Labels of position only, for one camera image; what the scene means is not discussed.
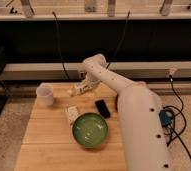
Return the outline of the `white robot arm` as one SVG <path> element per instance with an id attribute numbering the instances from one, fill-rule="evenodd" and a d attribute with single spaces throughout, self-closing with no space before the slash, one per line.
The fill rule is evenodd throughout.
<path id="1" fill-rule="evenodd" d="M 102 54 L 82 63 L 86 80 L 100 80 L 118 94 L 117 109 L 127 171 L 172 171 L 159 113 L 160 97 L 144 83 L 106 68 Z"/>

